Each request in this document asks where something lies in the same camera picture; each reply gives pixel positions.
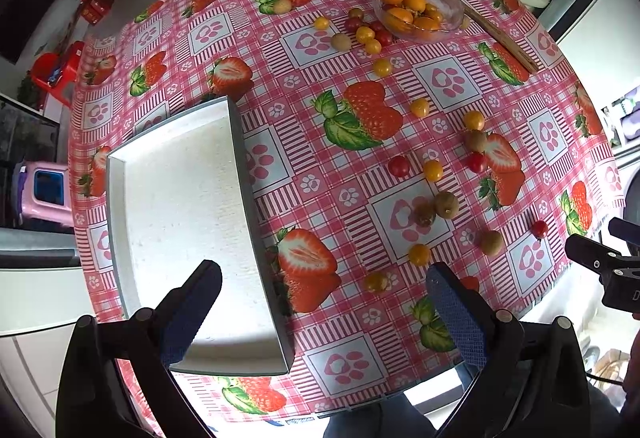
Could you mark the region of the brown kiwi berry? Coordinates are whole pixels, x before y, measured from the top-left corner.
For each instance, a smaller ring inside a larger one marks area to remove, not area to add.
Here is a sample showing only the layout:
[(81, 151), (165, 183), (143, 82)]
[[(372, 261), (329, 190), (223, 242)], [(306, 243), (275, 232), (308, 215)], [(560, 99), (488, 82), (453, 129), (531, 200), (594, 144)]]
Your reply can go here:
[(504, 247), (504, 239), (497, 230), (487, 230), (480, 237), (480, 249), (489, 257), (500, 254)]

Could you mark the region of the yellow cherry tomato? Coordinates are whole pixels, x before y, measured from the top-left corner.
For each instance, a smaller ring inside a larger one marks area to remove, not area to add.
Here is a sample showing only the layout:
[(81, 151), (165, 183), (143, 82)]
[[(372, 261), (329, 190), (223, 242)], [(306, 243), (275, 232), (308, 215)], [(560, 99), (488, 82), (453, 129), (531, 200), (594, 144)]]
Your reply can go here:
[(469, 131), (482, 132), (485, 127), (485, 122), (485, 116), (480, 111), (470, 110), (464, 113), (463, 123), (465, 128)]

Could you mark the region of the white rectangular tray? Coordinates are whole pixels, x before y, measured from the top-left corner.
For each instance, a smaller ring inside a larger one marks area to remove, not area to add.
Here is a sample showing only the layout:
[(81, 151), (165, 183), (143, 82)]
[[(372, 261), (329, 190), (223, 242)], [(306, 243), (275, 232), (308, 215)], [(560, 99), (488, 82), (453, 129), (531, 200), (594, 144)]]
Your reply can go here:
[(222, 97), (107, 157), (108, 235), (127, 316), (160, 305), (205, 259), (221, 269), (215, 304), (171, 365), (179, 372), (276, 376), (293, 364), (244, 153), (238, 108)]

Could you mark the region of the red cherry tomato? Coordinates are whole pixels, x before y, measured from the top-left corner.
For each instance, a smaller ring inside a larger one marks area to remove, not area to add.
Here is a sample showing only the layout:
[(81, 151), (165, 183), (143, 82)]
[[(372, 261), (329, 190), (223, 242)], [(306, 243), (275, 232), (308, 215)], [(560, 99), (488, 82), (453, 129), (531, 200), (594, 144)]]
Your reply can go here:
[(404, 155), (396, 155), (387, 164), (388, 172), (397, 178), (406, 177), (411, 172), (410, 161)]

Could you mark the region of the pink plastic stool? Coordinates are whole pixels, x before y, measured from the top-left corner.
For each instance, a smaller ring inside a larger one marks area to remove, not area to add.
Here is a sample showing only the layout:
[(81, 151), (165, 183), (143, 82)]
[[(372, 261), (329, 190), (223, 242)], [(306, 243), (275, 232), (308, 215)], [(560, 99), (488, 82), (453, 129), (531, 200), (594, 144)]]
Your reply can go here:
[(20, 225), (44, 221), (73, 228), (70, 174), (66, 164), (23, 161), (14, 167), (11, 185), (13, 214)]

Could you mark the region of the pink strawberry pattern tablecloth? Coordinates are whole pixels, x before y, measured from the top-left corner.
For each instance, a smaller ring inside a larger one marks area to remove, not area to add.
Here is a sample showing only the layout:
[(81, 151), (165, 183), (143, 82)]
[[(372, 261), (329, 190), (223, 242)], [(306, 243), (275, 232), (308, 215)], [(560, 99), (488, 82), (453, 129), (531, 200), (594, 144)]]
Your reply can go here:
[[(228, 421), (350, 408), (451, 366), (425, 311), (428, 261), (522, 311), (624, 203), (596, 108), (516, 0), (465, 0), (536, 62), (522, 69), (470, 27), (386, 40), (372, 0), (157, 0), (85, 42), (70, 131), (73, 211), (89, 296), (122, 317), (106, 220), (107, 154), (168, 115), (239, 100), (245, 162), (270, 262), (294, 283), (292, 371), (272, 383), (186, 377)], [(485, 116), (469, 131), (465, 112)], [(388, 172), (404, 155), (408, 176)], [(480, 237), (497, 230), (496, 256)]]

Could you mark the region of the red plastic chair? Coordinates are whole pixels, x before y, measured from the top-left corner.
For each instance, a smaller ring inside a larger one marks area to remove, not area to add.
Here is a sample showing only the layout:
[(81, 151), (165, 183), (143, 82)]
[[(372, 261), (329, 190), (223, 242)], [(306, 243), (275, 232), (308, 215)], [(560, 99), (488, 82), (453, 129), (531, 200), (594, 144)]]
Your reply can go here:
[(44, 53), (36, 59), (30, 70), (32, 83), (67, 108), (72, 106), (72, 101), (66, 98), (63, 92), (68, 84), (76, 81), (84, 47), (84, 42), (75, 41), (62, 55)]

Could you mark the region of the clear glass fruit bowl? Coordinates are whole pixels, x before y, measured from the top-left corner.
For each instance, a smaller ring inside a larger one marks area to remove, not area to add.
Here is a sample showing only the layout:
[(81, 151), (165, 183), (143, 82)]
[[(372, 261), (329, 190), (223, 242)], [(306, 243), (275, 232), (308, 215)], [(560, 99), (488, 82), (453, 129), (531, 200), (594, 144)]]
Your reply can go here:
[(378, 21), (393, 36), (417, 43), (446, 40), (462, 26), (461, 0), (404, 0), (401, 6), (372, 0)]

